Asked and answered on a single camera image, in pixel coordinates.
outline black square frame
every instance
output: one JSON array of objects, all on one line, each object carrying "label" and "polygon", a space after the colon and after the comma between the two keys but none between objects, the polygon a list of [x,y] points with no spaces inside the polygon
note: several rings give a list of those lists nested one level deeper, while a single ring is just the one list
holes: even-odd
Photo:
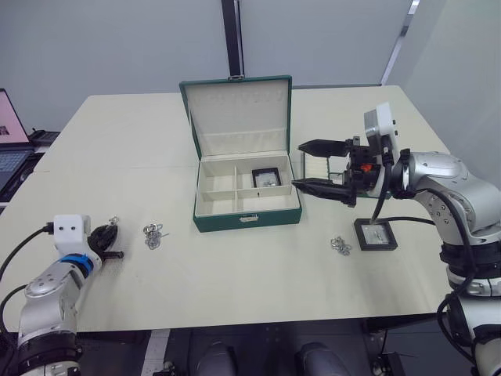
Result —
[{"label": "black square frame", "polygon": [[370,219],[358,218],[355,220],[353,225],[355,226],[355,232],[357,233],[357,238],[359,239],[360,249],[362,251],[393,251],[398,247],[395,235],[391,230],[390,223],[388,221],[377,222],[378,225],[382,225],[386,228],[386,234],[388,235],[388,244],[367,244],[366,237],[363,235],[362,225],[369,225]]},{"label": "black square frame", "polygon": [[282,182],[280,181],[280,174],[279,174],[279,169],[277,167],[273,168],[262,168],[260,170],[252,170],[252,180],[254,181],[254,188],[261,188],[256,186],[256,176],[260,174],[266,174],[272,172],[276,176],[276,181],[278,182],[279,186],[282,185]]}]

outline box latch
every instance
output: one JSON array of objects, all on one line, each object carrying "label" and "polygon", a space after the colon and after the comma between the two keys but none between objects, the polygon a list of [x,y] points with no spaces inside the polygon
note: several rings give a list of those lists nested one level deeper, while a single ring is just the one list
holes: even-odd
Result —
[{"label": "box latch", "polygon": [[242,81],[245,77],[243,75],[229,76],[228,81]]},{"label": "box latch", "polygon": [[257,222],[259,219],[257,214],[253,215],[245,215],[243,217],[240,217],[238,220],[241,221],[242,223],[247,223],[247,222]]}]

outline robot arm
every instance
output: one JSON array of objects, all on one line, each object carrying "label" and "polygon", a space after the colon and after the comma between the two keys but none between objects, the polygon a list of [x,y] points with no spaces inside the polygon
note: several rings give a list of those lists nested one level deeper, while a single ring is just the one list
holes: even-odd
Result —
[{"label": "robot arm", "polygon": [[98,237],[91,235],[88,216],[55,217],[54,240],[61,258],[25,289],[27,303],[21,311],[17,344],[18,374],[80,375],[77,361],[81,349],[75,341],[80,291],[101,268],[103,259],[123,256],[121,252],[103,253],[116,239],[116,223],[96,231]]},{"label": "robot arm", "polygon": [[366,113],[364,119],[369,146],[360,146],[356,137],[299,146],[318,157],[349,155],[342,184],[328,179],[301,179],[293,184],[305,193],[349,206],[361,193],[379,197],[379,209],[387,192],[421,203],[444,242],[440,258],[448,265],[447,277],[455,290],[445,300],[453,340],[472,346],[472,358],[482,376],[501,372],[501,193],[471,175],[451,155],[398,152],[388,103]]}]

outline metal clip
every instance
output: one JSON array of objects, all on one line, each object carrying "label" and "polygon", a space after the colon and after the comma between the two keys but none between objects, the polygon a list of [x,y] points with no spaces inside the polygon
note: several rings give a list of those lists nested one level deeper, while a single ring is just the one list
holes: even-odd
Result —
[{"label": "metal clip", "polygon": [[155,249],[160,247],[160,239],[168,235],[168,233],[162,235],[162,233],[160,232],[163,227],[164,225],[156,223],[151,223],[147,226],[144,226],[144,228],[142,229],[142,231],[146,235],[146,240],[144,241],[144,243],[148,246],[148,248]]},{"label": "metal clip", "polygon": [[346,244],[342,237],[335,237],[334,239],[331,239],[330,246],[343,256],[350,255],[351,245]]}]

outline table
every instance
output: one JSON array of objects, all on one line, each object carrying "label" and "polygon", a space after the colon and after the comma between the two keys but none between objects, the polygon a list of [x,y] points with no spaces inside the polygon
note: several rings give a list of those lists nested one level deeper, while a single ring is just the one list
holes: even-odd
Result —
[{"label": "table", "polygon": [[[401,148],[447,151],[399,87],[294,90],[291,149],[314,138],[363,134],[363,113],[389,100]],[[299,154],[291,152],[296,172]],[[360,251],[356,208],[301,195],[298,225],[199,233],[193,223],[197,158],[179,94],[92,96],[0,216],[0,257],[55,214],[85,213],[93,227],[120,218],[123,260],[106,261],[84,291],[79,331],[195,327],[429,313],[449,292],[432,226],[395,222],[395,251]],[[427,213],[389,200],[381,216]],[[142,228],[164,224],[158,249]],[[330,248],[341,235],[349,256]],[[0,294],[57,257],[52,238],[31,241],[7,269]],[[5,310],[18,323],[22,294]]]}]

